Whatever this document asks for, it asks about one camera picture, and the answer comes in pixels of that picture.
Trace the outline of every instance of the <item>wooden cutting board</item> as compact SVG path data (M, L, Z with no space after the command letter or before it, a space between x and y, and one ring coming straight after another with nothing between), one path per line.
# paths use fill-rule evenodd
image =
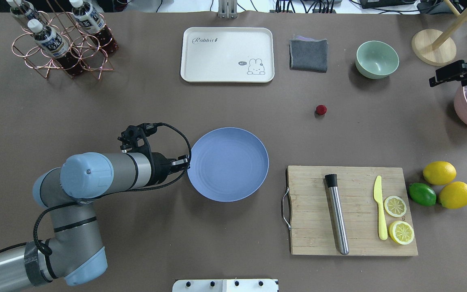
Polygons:
M402 198L407 211L402 218L385 212L387 228L396 220L408 222L412 216L402 168L391 167L287 167L289 200L291 201L291 254L340 256L336 249L326 174L337 174L343 220L350 256L417 256L417 244L400 245L390 238L378 237L378 207L373 198L376 176L382 176L383 200L388 196Z

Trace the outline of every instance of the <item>gray table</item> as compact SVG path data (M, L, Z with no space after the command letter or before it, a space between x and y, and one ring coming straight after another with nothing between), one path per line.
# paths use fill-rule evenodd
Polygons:
M421 181L431 161L452 162L467 183L467 126L456 116L458 83L428 86L434 67L411 51L424 28L443 30L447 15L274 15L216 13L106 15L121 46L115 72L95 82L54 72L48 81L10 52L20 31L0 14L0 248L32 239L41 212L35 179L71 155L119 151L129 124L168 122L195 143L220 127L257 135L270 157L265 183L235 203L202 197L185 177L162 190L115 194L95 203L107 271L88 284L62 279L36 291L170 291L175 279L279 279L280 291L465 291L467 207L411 204L418 257L296 256L280 215L288 165L402 167ZM189 84L180 78L182 37L191 26L262 26L274 35L276 74L268 84ZM330 43L328 72L289 69L289 39ZM370 81L354 66L359 44L385 41L401 64ZM467 24L454 35L467 61ZM315 107L328 113L316 118ZM182 140L165 129L154 150L175 157ZM39 237L52 236L49 218Z

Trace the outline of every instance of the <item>folded cloth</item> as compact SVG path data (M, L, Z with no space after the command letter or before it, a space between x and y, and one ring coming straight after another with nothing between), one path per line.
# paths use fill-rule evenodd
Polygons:
M289 67L295 70L327 72L328 70L327 39L310 39L297 36L289 40Z

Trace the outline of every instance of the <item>bottle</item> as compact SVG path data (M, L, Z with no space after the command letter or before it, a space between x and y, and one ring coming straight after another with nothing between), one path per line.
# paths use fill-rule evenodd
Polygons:
M55 28L41 24L37 19L30 20L28 28L33 32L39 47L54 58L68 74L77 76L84 72L78 59L78 52L71 48Z
M19 22L22 28L28 29L28 21L37 19L42 24L47 24L43 16L35 10L32 3L22 0L7 0L13 18Z
M111 30L109 30L102 17L100 17L91 3L84 2L83 0L70 0L70 3L73 6L73 16L78 24L87 34L98 39L104 51L111 54L118 50L118 44L113 38ZM90 37L90 39L98 46L98 43L96 43L92 37Z

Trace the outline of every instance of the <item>bottle holder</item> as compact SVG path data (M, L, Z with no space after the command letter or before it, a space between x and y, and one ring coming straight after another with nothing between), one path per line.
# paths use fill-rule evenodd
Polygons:
M70 68L63 68L57 61L48 56L37 44L33 41L32 32L23 28L24 34L17 37L12 43L12 53L19 58L24 60L24 64L35 70L42 78L48 79L50 72L52 70L63 70L67 76L74 78L66 72L71 68L74 68L76 65L82 65L85 71L91 72L93 77L97 80L100 80L102 77L102 72L111 72L113 71L113 65L109 61L109 55L105 50L102 49L103 46L107 44L100 44L98 39L92 35L87 35L80 30L80 27L76 20L73 17L73 13L66 12L58 4L57 0L54 2L62 10L61 13L54 13L54 16L50 16L44 11L39 11L39 13L44 17L48 22L49 26L55 28L61 37L70 44L70 49L67 54L72 54L72 56L78 59L78 63L74 64ZM47 0L48 5L54 11L51 3ZM72 53L72 50L78 53L78 56Z

